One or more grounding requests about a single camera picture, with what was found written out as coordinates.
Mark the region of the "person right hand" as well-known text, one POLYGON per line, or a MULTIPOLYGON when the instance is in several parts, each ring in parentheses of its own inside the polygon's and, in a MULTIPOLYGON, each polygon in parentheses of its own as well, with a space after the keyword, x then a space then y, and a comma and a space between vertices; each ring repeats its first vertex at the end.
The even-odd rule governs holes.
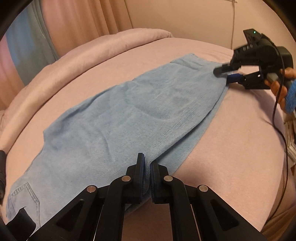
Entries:
MULTIPOLYGON (((285 77, 288 79, 295 79, 295 70, 293 68, 286 68, 285 69, 285 77)), ((273 93, 273 95, 275 97, 277 97, 278 92, 280 90, 280 84, 279 82, 276 80, 273 83, 269 82, 267 79, 264 81, 265 85, 267 85, 268 87, 270 87, 271 92, 273 93)), ((287 88, 285 86, 283 86, 281 88, 281 92, 280 95, 278 97, 278 104, 280 105, 281 109, 285 112, 285 97, 287 95, 287 88)))

